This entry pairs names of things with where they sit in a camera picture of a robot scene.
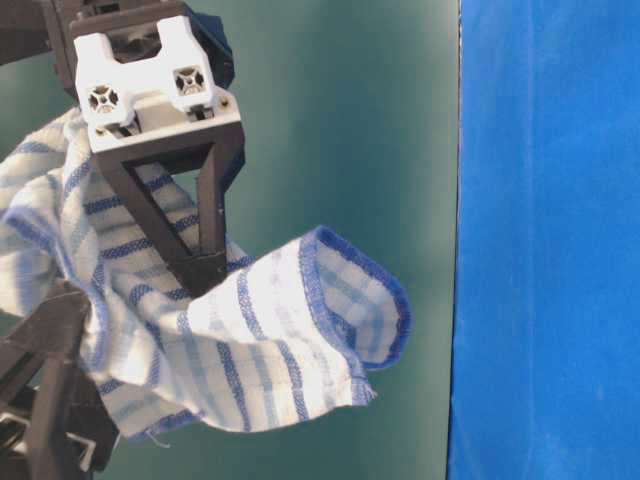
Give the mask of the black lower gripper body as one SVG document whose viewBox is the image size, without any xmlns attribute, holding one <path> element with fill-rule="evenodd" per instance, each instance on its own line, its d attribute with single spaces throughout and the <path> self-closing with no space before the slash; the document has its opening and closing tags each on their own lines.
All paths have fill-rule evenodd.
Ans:
<svg viewBox="0 0 640 480">
<path fill-rule="evenodd" d="M 3 479 L 92 479 L 95 441 L 64 419 L 34 420 L 38 390 L 26 385 L 1 408 Z"/>
</svg>

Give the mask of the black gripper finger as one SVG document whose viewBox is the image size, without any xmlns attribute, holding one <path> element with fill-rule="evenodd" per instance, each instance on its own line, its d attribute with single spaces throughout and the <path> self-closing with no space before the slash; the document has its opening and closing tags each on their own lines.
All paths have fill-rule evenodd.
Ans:
<svg viewBox="0 0 640 480">
<path fill-rule="evenodd" d="M 218 204 L 244 165 L 245 137 L 242 130 L 221 130 L 218 136 Z"/>
<path fill-rule="evenodd" d="M 218 204 L 218 136 L 230 123 L 125 146 L 95 155 L 99 169 L 161 259 L 188 293 L 200 297 L 227 275 L 225 203 Z M 158 164 L 170 174 L 197 170 L 198 246 L 179 236 L 136 168 Z"/>
<path fill-rule="evenodd" d="M 80 344 L 90 310 L 84 292 L 58 280 L 35 311 L 2 338 L 1 408 L 22 387 L 37 389 L 34 420 L 58 417 L 94 440 L 94 474 L 106 468 L 119 431 L 81 367 Z"/>
</svg>

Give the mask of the white black upper gripper body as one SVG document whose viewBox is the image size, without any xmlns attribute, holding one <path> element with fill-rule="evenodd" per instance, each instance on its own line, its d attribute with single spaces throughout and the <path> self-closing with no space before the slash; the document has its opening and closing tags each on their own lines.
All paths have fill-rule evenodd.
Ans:
<svg viewBox="0 0 640 480">
<path fill-rule="evenodd" d="M 220 17 L 184 1 L 44 1 L 41 10 L 92 152 L 240 121 Z"/>
</svg>

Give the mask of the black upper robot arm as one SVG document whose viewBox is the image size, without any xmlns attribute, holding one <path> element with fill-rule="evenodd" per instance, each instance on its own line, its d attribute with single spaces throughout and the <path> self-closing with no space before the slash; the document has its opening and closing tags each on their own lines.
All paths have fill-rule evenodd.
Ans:
<svg viewBox="0 0 640 480">
<path fill-rule="evenodd" d="M 244 163 L 221 21 L 181 1 L 6 1 L 3 63 L 53 51 L 88 124 L 91 153 L 163 264 L 193 297 L 227 274 L 224 195 Z M 138 174 L 196 171 L 188 246 Z M 118 431 L 79 365 L 88 294 L 58 279 L 1 341 L 1 475 L 89 479 Z"/>
</svg>

